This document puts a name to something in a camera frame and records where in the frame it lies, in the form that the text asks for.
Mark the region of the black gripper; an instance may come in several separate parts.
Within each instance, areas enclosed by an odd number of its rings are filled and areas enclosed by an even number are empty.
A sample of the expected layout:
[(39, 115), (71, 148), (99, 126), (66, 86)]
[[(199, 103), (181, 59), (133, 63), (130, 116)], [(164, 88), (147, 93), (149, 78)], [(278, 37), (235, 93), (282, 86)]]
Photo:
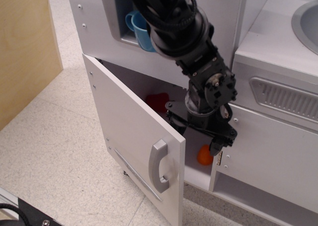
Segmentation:
[(223, 118), (220, 109), (208, 114), (195, 114), (187, 109), (185, 103), (178, 101), (169, 101), (165, 107), (169, 124), (182, 136), (190, 127), (212, 138), (211, 156), (216, 156), (223, 147), (231, 147), (238, 135), (229, 124), (230, 118)]

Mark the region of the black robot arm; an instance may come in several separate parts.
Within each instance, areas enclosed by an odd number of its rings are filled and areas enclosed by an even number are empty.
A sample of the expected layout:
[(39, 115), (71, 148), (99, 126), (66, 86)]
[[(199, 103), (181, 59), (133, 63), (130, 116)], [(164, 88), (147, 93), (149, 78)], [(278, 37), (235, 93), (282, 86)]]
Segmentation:
[(145, 18), (152, 46), (174, 60), (189, 77), (184, 103), (166, 103), (170, 124), (181, 134), (187, 127), (211, 137), (216, 156), (237, 137), (229, 106), (237, 96), (235, 75), (212, 43), (214, 27), (196, 0), (132, 0)]

